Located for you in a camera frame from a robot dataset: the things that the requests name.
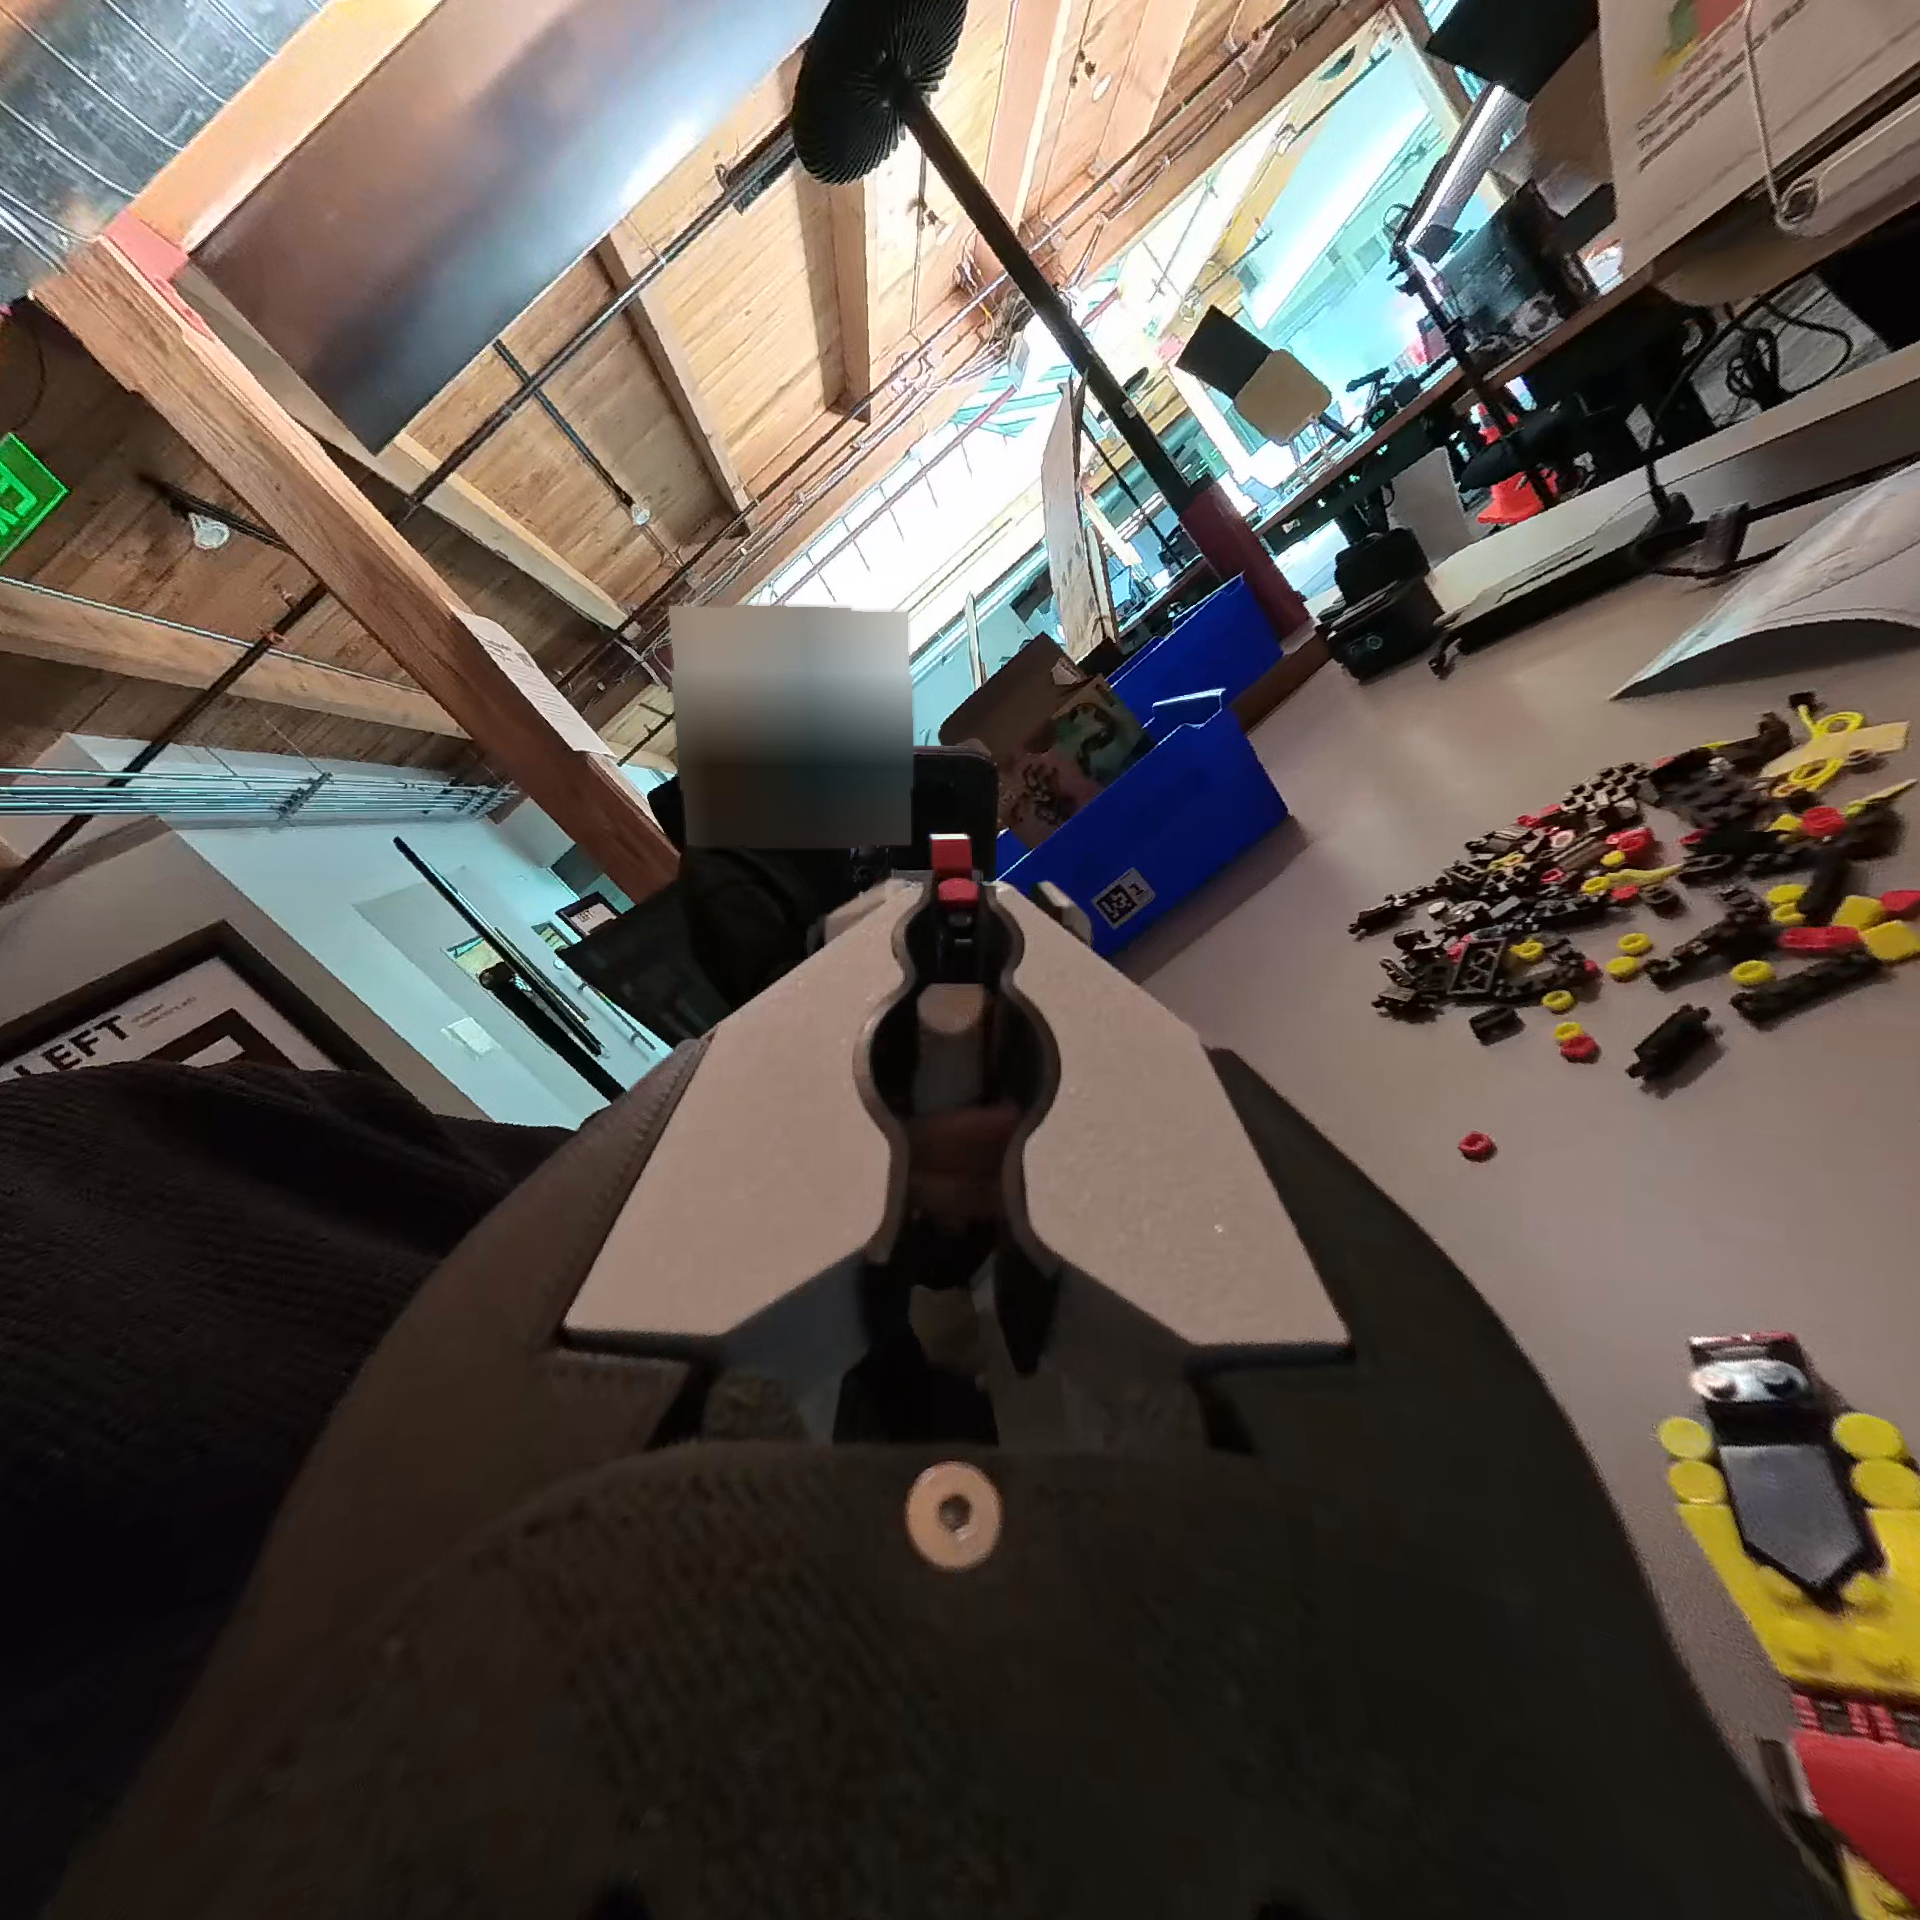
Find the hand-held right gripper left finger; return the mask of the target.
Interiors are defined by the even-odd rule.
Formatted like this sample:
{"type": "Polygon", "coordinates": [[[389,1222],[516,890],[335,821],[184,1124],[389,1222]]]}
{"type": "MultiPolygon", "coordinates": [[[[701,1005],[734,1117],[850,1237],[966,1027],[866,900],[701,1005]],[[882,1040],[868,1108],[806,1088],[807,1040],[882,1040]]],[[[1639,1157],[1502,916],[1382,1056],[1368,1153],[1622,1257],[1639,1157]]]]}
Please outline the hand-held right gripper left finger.
{"type": "Polygon", "coordinates": [[[561,1338],[589,1355],[705,1364],[781,1384],[830,1435],[890,1262],[902,1124],[872,1085],[877,1022],[909,998],[925,880],[807,953],[698,1049],[561,1338]]]}

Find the pile of lego pieces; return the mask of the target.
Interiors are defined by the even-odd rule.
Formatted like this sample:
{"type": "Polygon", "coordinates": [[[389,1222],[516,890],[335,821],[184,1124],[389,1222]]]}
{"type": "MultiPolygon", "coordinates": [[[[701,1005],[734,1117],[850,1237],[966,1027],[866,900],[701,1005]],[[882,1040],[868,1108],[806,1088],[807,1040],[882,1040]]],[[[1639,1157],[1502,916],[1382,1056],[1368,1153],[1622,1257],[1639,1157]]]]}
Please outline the pile of lego pieces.
{"type": "Polygon", "coordinates": [[[1355,911],[1350,942],[1378,947],[1370,1007],[1463,1015],[1485,1049],[1540,1015],[1557,1058],[1595,1066],[1603,986],[1644,984],[1670,1007],[1622,1071],[1655,1088],[1713,1056],[1726,1022],[1771,1033],[1914,971],[1914,884],[1890,880],[1913,755],[1913,722],[1798,688],[1743,735],[1608,761],[1355,911]]]}

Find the yellow black lego car model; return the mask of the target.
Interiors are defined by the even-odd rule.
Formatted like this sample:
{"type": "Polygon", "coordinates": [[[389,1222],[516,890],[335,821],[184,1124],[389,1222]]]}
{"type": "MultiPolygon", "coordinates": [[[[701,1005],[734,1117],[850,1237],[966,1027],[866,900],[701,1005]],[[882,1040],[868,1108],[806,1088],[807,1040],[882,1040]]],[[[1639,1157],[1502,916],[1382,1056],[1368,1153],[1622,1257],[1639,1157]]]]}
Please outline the yellow black lego car model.
{"type": "Polygon", "coordinates": [[[1692,1338],[1664,1419],[1677,1519],[1793,1705],[1762,1772],[1854,1915],[1920,1913],[1920,1472],[1793,1332],[1692,1338]]]}

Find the lego instruction booklet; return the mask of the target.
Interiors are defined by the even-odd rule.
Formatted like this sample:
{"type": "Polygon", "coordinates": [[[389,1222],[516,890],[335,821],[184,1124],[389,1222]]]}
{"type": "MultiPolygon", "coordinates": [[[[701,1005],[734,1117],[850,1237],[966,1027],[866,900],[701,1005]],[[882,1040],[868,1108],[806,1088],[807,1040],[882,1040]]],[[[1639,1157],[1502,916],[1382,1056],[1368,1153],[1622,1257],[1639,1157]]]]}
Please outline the lego instruction booklet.
{"type": "Polygon", "coordinates": [[[1920,642],[1920,467],[1894,467],[1771,553],[1617,703],[1854,662],[1920,642]]]}

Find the blue storage bin with tag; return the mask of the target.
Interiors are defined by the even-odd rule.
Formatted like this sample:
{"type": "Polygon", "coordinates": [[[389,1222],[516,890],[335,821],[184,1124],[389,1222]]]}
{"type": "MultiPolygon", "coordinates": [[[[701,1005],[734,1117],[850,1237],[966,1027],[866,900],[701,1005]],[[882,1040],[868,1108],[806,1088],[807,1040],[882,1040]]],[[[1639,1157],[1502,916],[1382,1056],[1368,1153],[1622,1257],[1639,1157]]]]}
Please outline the blue storage bin with tag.
{"type": "Polygon", "coordinates": [[[1001,835],[1001,880],[1022,895],[1051,880],[1090,916],[1096,948],[1116,957],[1284,818],[1245,722],[1219,709],[1165,734],[1037,848],[1001,835]]]}

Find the tall cardboard panel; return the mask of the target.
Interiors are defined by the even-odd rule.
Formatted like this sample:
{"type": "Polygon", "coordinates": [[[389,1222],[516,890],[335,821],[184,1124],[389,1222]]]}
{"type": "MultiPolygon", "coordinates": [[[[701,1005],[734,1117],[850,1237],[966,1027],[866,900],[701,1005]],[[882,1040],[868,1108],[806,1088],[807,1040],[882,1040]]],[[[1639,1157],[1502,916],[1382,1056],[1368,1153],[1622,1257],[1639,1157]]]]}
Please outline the tall cardboard panel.
{"type": "Polygon", "coordinates": [[[1070,379],[1061,393],[1061,410],[1042,437],[1042,549],[1048,577],[1061,619],[1061,646],[1070,658],[1090,662],[1103,646],[1116,642],[1116,604],[1108,577],[1108,553],[1090,518],[1090,502],[1082,492],[1082,382],[1070,379]]]}

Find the black door bar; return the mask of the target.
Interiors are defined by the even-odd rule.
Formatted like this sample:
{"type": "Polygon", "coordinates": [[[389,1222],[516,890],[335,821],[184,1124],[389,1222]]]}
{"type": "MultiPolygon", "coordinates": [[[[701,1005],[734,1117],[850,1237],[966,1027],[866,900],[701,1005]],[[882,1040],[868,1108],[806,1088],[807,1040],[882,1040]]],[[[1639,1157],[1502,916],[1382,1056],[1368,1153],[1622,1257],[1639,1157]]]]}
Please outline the black door bar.
{"type": "Polygon", "coordinates": [[[399,835],[393,839],[399,861],[467,922],[467,933],[495,948],[495,967],[475,984],[516,1015],[570,1071],[579,1071],[603,1101],[627,1085],[607,1071],[603,1042],[589,1018],[561,998],[561,986],[513,947],[429,861],[420,861],[399,835]]]}

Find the small black device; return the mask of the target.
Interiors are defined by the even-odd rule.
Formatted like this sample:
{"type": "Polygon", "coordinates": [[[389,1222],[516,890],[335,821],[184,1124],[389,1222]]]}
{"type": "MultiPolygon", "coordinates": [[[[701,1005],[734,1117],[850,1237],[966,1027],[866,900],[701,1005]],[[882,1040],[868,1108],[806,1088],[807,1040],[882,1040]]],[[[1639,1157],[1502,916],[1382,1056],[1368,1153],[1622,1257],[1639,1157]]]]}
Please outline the small black device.
{"type": "Polygon", "coordinates": [[[1445,607],[1432,560],[1411,526],[1370,530],[1333,557],[1337,600],[1319,612],[1328,657],[1360,680],[1374,680],[1445,642],[1445,607]]]}

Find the wooden ceiling beam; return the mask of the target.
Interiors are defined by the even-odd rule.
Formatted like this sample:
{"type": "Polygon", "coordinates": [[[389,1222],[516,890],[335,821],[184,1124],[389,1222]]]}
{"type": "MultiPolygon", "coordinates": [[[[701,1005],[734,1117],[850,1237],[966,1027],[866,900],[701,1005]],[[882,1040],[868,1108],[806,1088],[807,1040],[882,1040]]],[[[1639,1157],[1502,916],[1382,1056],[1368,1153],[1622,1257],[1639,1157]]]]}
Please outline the wooden ceiling beam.
{"type": "Polygon", "coordinates": [[[314,584],[520,785],[631,900],[662,895],[675,853],[616,761],[567,751],[458,627],[472,612],[335,467],[325,444],[110,238],[40,287],[40,307],[140,395],[314,584]]]}

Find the closed grey laptop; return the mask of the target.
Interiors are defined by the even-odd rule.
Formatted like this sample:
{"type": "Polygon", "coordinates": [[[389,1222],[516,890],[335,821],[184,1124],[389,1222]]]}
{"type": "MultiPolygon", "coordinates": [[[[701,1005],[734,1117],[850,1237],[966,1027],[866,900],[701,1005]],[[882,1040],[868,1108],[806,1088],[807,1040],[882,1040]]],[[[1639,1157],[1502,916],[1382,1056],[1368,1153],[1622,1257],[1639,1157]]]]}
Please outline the closed grey laptop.
{"type": "Polygon", "coordinates": [[[1655,560],[1675,557],[1696,535],[1699,514],[1692,496],[1660,490],[1651,502],[1613,514],[1572,549],[1524,568],[1519,575],[1489,584],[1461,607],[1445,612],[1440,642],[1427,657],[1427,668],[1434,677],[1448,677],[1455,658],[1651,575],[1655,560]]]}

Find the framed black white poster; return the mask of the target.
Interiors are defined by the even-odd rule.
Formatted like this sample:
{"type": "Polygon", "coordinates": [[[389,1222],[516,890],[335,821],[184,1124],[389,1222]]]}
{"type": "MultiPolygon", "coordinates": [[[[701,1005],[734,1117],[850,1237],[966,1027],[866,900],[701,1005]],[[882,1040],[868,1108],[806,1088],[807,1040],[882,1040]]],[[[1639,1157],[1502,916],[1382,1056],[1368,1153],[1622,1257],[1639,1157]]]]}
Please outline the framed black white poster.
{"type": "Polygon", "coordinates": [[[188,933],[0,1032],[0,1071],[107,1066],[379,1071],[370,1050],[228,922],[188,933]]]}

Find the wooden desk with black legs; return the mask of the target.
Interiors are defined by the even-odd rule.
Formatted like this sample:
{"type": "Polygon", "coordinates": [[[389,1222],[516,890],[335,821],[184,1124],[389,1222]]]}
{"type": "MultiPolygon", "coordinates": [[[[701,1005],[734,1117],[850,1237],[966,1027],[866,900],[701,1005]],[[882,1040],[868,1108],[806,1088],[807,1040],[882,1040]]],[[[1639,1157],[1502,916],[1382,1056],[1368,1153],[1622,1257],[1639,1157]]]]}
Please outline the wooden desk with black legs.
{"type": "MultiPolygon", "coordinates": [[[[1502,361],[1485,361],[1479,379],[1485,388],[1524,382],[1538,364],[1567,353],[1603,319],[1637,304],[1655,287],[1655,270],[1622,276],[1608,292],[1579,307],[1540,339],[1517,348],[1502,361]]],[[[1301,483],[1267,514],[1253,518],[1253,530],[1267,553],[1316,535],[1319,526],[1343,526],[1346,535],[1368,535],[1382,526],[1382,496],[1419,460],[1434,448],[1452,448],[1463,433],[1463,417],[1479,406],[1479,388],[1461,364],[1432,379],[1406,410],[1398,410],[1378,429],[1370,429],[1355,450],[1337,454],[1333,467],[1301,483]]]]}

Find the grey ceiling panel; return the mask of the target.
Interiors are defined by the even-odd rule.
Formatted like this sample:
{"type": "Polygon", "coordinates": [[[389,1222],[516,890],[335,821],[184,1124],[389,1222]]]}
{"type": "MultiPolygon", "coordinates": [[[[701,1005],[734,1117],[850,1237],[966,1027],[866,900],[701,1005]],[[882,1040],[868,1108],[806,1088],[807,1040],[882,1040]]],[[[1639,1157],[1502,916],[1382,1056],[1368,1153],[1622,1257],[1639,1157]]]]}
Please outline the grey ceiling panel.
{"type": "Polygon", "coordinates": [[[813,28],[802,0],[449,0],[193,249],[206,324],[382,450],[813,28]]]}

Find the cardboard box with paper label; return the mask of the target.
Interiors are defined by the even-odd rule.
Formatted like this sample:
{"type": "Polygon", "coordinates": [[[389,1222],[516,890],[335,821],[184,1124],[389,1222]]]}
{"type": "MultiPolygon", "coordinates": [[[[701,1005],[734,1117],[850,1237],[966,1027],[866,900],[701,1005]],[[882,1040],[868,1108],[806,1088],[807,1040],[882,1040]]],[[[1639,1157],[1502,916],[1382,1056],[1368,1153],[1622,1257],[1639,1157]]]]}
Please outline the cardboard box with paper label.
{"type": "Polygon", "coordinates": [[[1603,0],[1595,47],[1627,276],[1721,304],[1914,211],[1909,186],[1822,238],[1771,221],[1793,176],[1920,98],[1913,0],[1603,0]]]}

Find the silver air duct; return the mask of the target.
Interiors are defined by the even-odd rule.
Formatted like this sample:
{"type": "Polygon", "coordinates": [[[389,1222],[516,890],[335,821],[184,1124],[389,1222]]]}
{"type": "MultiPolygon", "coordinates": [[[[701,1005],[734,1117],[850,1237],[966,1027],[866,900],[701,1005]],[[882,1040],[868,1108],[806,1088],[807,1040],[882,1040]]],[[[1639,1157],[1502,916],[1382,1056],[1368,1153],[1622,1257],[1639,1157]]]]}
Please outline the silver air duct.
{"type": "Polygon", "coordinates": [[[10,0],[0,304],[98,238],[310,20],[314,0],[10,0]]]}

